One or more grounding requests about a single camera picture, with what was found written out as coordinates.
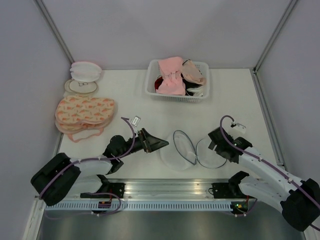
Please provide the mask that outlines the white mesh laundry bag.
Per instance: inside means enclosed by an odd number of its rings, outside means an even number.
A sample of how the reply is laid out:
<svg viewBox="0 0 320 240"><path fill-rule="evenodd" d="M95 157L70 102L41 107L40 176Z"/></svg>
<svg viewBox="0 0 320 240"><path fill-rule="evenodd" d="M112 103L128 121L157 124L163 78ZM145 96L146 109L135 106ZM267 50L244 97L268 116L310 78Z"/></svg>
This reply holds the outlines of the white mesh laundry bag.
<svg viewBox="0 0 320 240"><path fill-rule="evenodd" d="M181 172L197 165L214 170L227 163L227 159L216 154L216 147L208 136L193 144L184 131L175 130L167 141L169 145L159 150L159 156L171 170Z"/></svg>

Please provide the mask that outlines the peach beige bra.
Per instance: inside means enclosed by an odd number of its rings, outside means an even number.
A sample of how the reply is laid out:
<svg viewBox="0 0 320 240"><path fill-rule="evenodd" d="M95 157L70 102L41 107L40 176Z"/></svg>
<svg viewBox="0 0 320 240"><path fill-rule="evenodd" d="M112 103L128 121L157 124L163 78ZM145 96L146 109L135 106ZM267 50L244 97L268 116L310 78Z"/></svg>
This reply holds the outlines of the peach beige bra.
<svg viewBox="0 0 320 240"><path fill-rule="evenodd" d="M183 78L189 83L202 86L207 83L207 79L202 75L196 65L189 59L182 63L180 72L183 75Z"/></svg>

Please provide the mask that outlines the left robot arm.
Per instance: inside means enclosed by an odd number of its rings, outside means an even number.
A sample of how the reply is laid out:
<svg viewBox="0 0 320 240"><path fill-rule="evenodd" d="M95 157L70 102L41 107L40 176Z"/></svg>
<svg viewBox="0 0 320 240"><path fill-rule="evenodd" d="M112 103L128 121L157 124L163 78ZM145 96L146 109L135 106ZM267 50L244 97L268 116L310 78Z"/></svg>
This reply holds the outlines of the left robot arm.
<svg viewBox="0 0 320 240"><path fill-rule="evenodd" d="M30 183L47 206L77 194L104 198L109 193L106 176L124 165L122 158L139 151L149 154L168 145L168 141L149 134L144 128L128 140L115 135L99 157L71 159L64 152L58 153L31 178Z"/></svg>

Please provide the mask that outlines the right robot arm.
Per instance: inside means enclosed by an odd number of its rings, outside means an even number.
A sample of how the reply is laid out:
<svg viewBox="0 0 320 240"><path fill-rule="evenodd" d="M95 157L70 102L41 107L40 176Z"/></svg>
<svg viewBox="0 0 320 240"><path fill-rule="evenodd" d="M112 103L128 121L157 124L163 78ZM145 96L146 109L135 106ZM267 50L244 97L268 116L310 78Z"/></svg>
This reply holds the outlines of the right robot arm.
<svg viewBox="0 0 320 240"><path fill-rule="evenodd" d="M232 198L253 197L281 213L286 222L303 232L320 216L320 186L313 179L303 180L266 161L243 137L232 138L223 128L208 134L209 149L231 163L249 169L233 175L225 187Z"/></svg>

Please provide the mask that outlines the pink bra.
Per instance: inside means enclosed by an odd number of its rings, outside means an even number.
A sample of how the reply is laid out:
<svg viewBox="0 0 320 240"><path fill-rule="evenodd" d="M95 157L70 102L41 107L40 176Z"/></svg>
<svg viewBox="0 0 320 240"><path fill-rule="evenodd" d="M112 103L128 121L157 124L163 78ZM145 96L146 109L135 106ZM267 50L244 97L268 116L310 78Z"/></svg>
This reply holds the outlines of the pink bra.
<svg viewBox="0 0 320 240"><path fill-rule="evenodd" d="M164 95L179 95L186 94L185 84L181 77L181 67L183 59L179 56L161 59L158 61L160 74L163 82L159 87Z"/></svg>

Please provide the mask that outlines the white bra in basket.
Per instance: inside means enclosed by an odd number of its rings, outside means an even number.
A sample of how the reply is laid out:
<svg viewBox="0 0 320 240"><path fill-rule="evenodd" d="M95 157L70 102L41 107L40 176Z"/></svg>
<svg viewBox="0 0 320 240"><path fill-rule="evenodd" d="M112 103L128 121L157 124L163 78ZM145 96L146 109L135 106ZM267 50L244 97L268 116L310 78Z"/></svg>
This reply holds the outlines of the white bra in basket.
<svg viewBox="0 0 320 240"><path fill-rule="evenodd" d="M199 87L195 90L194 95L192 97L203 97L205 92L205 87L203 85L199 85Z"/></svg>

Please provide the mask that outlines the dark red bra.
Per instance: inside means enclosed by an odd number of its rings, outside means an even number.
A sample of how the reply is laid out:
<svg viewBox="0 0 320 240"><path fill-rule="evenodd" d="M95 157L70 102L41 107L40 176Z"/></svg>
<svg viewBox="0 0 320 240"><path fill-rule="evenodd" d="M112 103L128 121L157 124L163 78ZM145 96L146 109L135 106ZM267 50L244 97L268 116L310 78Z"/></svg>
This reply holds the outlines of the dark red bra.
<svg viewBox="0 0 320 240"><path fill-rule="evenodd" d="M154 89L157 94L163 94L162 91L159 91L160 86L163 83L163 77L159 76L154 82Z"/></svg>

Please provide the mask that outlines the black bra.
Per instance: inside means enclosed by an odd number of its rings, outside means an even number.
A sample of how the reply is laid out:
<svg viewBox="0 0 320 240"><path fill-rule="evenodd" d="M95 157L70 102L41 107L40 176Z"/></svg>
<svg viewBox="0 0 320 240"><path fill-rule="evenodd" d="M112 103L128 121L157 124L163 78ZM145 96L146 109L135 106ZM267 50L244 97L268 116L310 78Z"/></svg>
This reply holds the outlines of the black bra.
<svg viewBox="0 0 320 240"><path fill-rule="evenodd" d="M195 90L200 86L199 84L188 82L188 81L184 81L183 83L185 85L186 95L188 96L193 96L195 93Z"/></svg>

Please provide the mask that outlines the white pink-edged flat bag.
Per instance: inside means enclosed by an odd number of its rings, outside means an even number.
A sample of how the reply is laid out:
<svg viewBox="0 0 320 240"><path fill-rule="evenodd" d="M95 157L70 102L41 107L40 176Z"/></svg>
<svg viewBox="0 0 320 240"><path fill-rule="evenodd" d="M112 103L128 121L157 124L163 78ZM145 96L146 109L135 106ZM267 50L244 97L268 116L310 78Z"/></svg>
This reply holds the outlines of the white pink-edged flat bag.
<svg viewBox="0 0 320 240"><path fill-rule="evenodd" d="M79 143L80 141L100 136L104 132L104 130L104 128L84 129L74 134L67 134L67 137L73 143Z"/></svg>

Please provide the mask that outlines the beige round laundry bag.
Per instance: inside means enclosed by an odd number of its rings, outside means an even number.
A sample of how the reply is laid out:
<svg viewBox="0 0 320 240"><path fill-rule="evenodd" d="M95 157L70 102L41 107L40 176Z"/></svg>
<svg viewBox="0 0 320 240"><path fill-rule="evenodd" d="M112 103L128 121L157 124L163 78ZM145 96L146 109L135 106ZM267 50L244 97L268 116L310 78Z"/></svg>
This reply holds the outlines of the beige round laundry bag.
<svg viewBox="0 0 320 240"><path fill-rule="evenodd" d="M91 95L98 90L96 82L81 82L69 79L64 84L64 89L68 94Z"/></svg>

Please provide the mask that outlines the white pink-trimmed laundry bags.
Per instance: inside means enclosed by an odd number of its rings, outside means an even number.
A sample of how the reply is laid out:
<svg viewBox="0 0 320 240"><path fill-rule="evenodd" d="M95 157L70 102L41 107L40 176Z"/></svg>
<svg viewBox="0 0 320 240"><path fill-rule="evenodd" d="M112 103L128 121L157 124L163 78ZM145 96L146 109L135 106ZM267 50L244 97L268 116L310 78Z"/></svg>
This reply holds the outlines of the white pink-trimmed laundry bags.
<svg viewBox="0 0 320 240"><path fill-rule="evenodd" d="M95 63L88 61L77 61L71 64L71 78L78 82L91 83L97 81L102 73L102 69Z"/></svg>

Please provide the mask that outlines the white plastic basket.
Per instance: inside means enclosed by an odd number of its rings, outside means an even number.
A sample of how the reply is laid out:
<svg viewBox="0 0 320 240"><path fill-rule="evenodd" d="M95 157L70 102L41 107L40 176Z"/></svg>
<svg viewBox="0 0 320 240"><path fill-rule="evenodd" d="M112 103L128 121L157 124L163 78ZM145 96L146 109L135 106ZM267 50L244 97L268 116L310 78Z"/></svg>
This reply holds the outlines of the white plastic basket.
<svg viewBox="0 0 320 240"><path fill-rule="evenodd" d="M148 66L144 88L157 99L198 103L209 96L209 66L181 57L154 59Z"/></svg>

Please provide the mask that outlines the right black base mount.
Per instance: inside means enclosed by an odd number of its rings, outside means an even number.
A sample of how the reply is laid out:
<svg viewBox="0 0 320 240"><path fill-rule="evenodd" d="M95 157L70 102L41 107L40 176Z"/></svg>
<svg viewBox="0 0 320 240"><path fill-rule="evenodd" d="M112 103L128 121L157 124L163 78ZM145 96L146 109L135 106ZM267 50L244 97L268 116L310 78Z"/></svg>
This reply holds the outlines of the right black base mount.
<svg viewBox="0 0 320 240"><path fill-rule="evenodd" d="M214 182L211 184L212 193L215 199L240 199L242 194L235 186L227 182Z"/></svg>

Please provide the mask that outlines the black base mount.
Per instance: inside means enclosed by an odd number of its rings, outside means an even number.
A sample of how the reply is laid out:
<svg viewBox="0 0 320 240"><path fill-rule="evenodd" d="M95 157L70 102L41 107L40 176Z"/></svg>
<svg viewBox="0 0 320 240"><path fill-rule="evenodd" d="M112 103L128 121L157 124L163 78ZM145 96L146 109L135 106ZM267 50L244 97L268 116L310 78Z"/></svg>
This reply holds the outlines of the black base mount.
<svg viewBox="0 0 320 240"><path fill-rule="evenodd" d="M211 184L212 193L215 199L240 199L242 194L235 186L227 182L214 182Z"/></svg>
<svg viewBox="0 0 320 240"><path fill-rule="evenodd" d="M114 194L118 196L120 199L123 198L125 193L125 184L123 182L109 182L109 183L103 183L102 186L97 190L94 191L94 193L99 193L99 195L96 194L89 194L89 193L81 193L80 198L81 199L110 199L115 198Z"/></svg>

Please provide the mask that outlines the aluminium front rail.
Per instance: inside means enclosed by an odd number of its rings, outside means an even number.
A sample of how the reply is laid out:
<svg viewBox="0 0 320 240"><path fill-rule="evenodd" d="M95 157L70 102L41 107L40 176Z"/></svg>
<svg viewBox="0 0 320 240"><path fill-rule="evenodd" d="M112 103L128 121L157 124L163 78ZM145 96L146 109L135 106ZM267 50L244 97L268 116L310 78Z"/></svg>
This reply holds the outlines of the aluminium front rail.
<svg viewBox="0 0 320 240"><path fill-rule="evenodd" d="M285 200L289 196L289 190L282 186L255 179L251 176L234 176L228 181L191 181L191 180L138 180L125 181L107 179L109 183L124 183L124 195L122 199L200 199L213 195L212 183L229 183L237 188L242 198L257 197L259 199ZM64 199L80 198L80 194L68 195Z"/></svg>

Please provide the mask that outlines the aluminium rail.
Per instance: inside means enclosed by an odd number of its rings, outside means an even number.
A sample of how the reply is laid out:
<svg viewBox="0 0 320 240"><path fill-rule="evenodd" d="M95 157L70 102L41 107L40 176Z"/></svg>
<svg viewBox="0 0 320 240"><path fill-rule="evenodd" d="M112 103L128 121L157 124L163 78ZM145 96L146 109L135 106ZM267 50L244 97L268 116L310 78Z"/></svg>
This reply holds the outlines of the aluminium rail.
<svg viewBox="0 0 320 240"><path fill-rule="evenodd" d="M234 176L228 181L191 181L191 180L138 180L125 181L107 179L109 183L124 183L124 195L122 199L200 199L213 195L212 183L229 183L237 188L242 198L257 197L259 199L285 200L289 196L289 190L282 186L255 179L251 176ZM80 198L80 194L68 195L64 199Z"/></svg>
<svg viewBox="0 0 320 240"><path fill-rule="evenodd" d="M287 165L285 163L285 156L280 144L280 140L274 125L272 114L267 103L267 98L263 90L261 81L259 80L258 73L254 68L250 68L250 74L252 77L253 85L257 94L257 98L260 104L264 122L267 128L268 136L271 142L271 146L275 155L276 164L284 170L287 170Z"/></svg>

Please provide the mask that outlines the right side aluminium rail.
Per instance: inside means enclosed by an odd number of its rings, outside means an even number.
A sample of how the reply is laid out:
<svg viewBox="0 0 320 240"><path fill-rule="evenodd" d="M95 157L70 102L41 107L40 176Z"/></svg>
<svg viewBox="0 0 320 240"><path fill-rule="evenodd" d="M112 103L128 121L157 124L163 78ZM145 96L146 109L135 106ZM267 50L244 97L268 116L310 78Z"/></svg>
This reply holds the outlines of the right side aluminium rail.
<svg viewBox="0 0 320 240"><path fill-rule="evenodd" d="M267 103L267 98L263 90L261 81L259 80L258 73L254 68L250 68L250 74L252 77L253 85L257 94L257 98L260 104L264 122L267 128L268 136L271 142L271 146L275 155L276 164L284 170L287 170L287 165L285 163L285 156L280 144L280 140L274 125L272 114Z"/></svg>

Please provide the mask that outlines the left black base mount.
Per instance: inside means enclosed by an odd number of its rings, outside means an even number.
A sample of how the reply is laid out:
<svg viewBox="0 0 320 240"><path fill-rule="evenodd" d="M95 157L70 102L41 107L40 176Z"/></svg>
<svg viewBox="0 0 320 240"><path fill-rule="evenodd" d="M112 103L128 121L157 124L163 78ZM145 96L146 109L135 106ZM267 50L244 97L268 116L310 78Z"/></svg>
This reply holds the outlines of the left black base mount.
<svg viewBox="0 0 320 240"><path fill-rule="evenodd" d="M97 190L94 191L94 193L99 193L99 195L96 194L89 194L89 193L81 193L80 198L81 199L110 199L115 198L114 194L118 196L120 199L123 198L125 193L125 184L123 182L109 182L109 183L103 183L102 186Z"/></svg>

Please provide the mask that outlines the right aluminium frame post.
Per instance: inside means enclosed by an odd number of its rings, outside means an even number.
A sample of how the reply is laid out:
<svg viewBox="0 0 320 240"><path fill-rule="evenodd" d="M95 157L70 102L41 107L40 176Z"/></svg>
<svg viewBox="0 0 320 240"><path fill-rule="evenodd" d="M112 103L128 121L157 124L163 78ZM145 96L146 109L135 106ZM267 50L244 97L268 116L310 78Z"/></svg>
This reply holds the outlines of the right aluminium frame post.
<svg viewBox="0 0 320 240"><path fill-rule="evenodd" d="M267 41L266 46L264 47L257 63L253 67L252 71L255 75L258 74L259 69L262 67L266 57L268 56L270 50L272 49L273 45L276 43L280 33L282 32L283 28L285 27L286 23L288 22L289 18L291 17L293 11L297 7L299 0L290 0L288 5L286 6L283 14L281 15L275 29L273 30L269 40Z"/></svg>

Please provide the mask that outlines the aluminium frame post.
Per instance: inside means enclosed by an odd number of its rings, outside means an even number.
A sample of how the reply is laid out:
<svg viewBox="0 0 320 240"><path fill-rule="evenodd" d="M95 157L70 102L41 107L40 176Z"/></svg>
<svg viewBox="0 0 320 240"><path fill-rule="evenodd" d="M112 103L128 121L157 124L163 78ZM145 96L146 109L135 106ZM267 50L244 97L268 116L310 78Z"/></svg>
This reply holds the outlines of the aluminium frame post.
<svg viewBox="0 0 320 240"><path fill-rule="evenodd" d="M299 0L290 0L288 5L286 6L283 14L281 15L275 29L273 30L269 40L267 41L266 46L264 47L257 63L253 67L252 71L255 75L258 74L259 69L262 67L266 57L268 56L270 50L272 49L273 45L276 43L280 33L282 32L283 28L285 27L286 23L288 22L289 18L291 17L293 11L297 7Z"/></svg>
<svg viewBox="0 0 320 240"><path fill-rule="evenodd" d="M51 16L47 6L45 5L43 0L34 0L35 5L37 6L39 12L41 13L42 17L44 18L46 24L48 25L50 31L52 32L56 42L58 43L59 47L61 48L62 52L64 53L65 57L69 61L70 64L75 62L63 36L61 35L56 23Z"/></svg>

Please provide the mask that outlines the left aluminium frame post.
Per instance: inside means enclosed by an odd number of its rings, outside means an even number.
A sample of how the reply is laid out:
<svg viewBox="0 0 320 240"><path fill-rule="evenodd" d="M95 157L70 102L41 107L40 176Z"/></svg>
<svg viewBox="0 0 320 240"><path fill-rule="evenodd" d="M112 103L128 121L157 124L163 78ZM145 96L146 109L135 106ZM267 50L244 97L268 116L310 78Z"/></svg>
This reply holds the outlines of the left aluminium frame post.
<svg viewBox="0 0 320 240"><path fill-rule="evenodd" d="M42 17L44 18L46 24L48 25L50 31L52 32L56 42L58 43L59 47L61 48L62 52L64 53L65 57L69 61L70 64L75 62L63 36L61 35L56 23L51 16L47 6L45 5L43 0L34 0L35 5L37 6L39 12L41 13Z"/></svg>

